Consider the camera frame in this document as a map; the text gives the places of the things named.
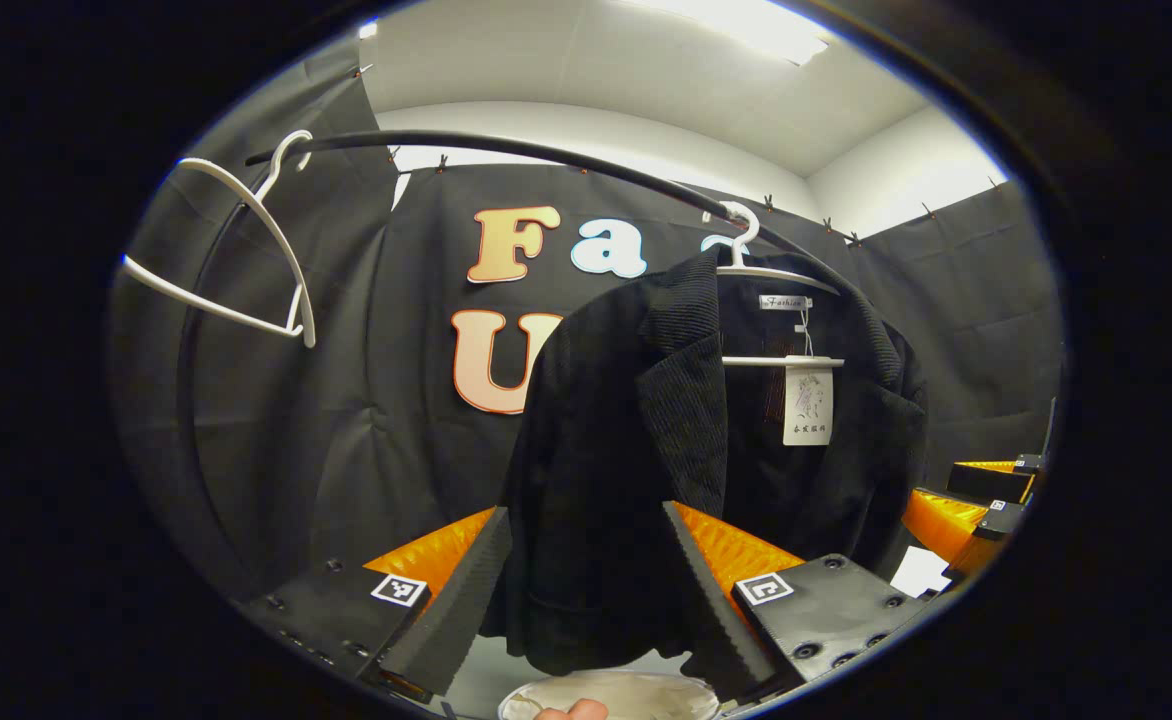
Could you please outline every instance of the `ceiling light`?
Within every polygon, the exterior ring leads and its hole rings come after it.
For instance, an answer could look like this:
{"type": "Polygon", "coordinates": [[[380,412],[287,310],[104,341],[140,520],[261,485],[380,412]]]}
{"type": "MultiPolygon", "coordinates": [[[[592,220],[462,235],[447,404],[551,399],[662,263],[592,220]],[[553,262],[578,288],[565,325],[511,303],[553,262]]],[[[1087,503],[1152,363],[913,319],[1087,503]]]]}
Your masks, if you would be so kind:
{"type": "Polygon", "coordinates": [[[768,0],[622,0],[624,4],[676,13],[706,28],[736,38],[796,64],[806,63],[827,45],[819,35],[827,29],[768,0]]]}

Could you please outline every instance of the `hanger hook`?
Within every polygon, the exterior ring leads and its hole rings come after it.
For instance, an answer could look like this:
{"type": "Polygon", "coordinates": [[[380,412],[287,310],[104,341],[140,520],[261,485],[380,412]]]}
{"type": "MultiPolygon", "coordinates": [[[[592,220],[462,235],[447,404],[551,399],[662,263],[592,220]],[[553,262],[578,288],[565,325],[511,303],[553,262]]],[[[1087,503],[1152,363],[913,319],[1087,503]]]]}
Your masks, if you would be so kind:
{"type": "MultiPolygon", "coordinates": [[[[288,145],[293,145],[293,143],[299,140],[315,140],[315,136],[311,135],[311,131],[298,129],[298,131],[289,133],[288,137],[280,141],[279,147],[275,148],[275,154],[270,156],[270,176],[267,176],[266,182],[263,183],[261,190],[258,190],[255,193],[258,202],[260,202],[263,197],[266,197],[266,192],[275,184],[275,181],[279,179],[279,174],[284,169],[284,152],[288,151],[288,145]]],[[[297,170],[301,172],[306,169],[307,163],[311,163],[311,152],[302,155],[302,161],[297,164],[297,170]]]]}
{"type": "Polygon", "coordinates": [[[750,208],[742,205],[741,202],[724,201],[723,205],[729,215],[745,219],[749,223],[745,232],[732,238],[732,265],[737,266],[737,269],[743,269],[747,264],[742,261],[742,247],[759,236],[759,218],[752,213],[750,208]]]}

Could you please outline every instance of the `white wall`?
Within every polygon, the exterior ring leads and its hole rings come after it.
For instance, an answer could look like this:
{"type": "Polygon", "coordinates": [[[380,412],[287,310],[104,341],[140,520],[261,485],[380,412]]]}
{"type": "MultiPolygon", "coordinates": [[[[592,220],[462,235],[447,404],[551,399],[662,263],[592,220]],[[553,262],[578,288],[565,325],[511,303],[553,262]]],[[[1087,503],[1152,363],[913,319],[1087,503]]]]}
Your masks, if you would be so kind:
{"type": "Polygon", "coordinates": [[[990,190],[1003,170],[941,109],[884,128],[809,176],[832,227],[866,237],[990,190]]]}
{"type": "MultiPolygon", "coordinates": [[[[482,133],[561,147],[750,201],[763,202],[765,195],[771,195],[778,209],[818,222],[822,218],[813,192],[795,174],[737,147],[654,120],[550,102],[449,102],[377,113],[376,118],[381,129],[482,133]]],[[[435,168],[442,154],[448,155],[449,165],[544,163],[455,147],[402,147],[395,164],[400,170],[435,168]]]]}

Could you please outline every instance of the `white bowl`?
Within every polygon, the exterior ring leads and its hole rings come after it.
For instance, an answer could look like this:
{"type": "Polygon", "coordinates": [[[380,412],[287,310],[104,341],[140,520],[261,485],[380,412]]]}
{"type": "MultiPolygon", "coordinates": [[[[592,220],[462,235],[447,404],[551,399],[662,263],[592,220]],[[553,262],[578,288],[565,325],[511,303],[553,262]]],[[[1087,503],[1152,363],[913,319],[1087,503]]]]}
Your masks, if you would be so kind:
{"type": "Polygon", "coordinates": [[[710,685],[696,678],[638,670],[578,670],[560,678],[543,678],[507,694],[498,706],[500,720],[532,720],[541,707],[568,711],[590,698],[608,707],[608,720],[711,720],[718,698],[710,685]]]}

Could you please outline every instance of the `white ceiling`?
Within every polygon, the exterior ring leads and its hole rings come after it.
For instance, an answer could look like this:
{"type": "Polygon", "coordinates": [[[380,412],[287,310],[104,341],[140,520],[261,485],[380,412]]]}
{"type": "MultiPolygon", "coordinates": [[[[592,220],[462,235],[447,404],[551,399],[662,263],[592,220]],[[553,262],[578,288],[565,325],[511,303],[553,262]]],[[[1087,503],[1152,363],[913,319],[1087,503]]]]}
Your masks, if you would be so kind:
{"type": "Polygon", "coordinates": [[[587,106],[727,142],[802,178],[929,102],[854,47],[802,67],[619,0],[423,0],[361,42],[375,113],[443,102],[587,106]]]}

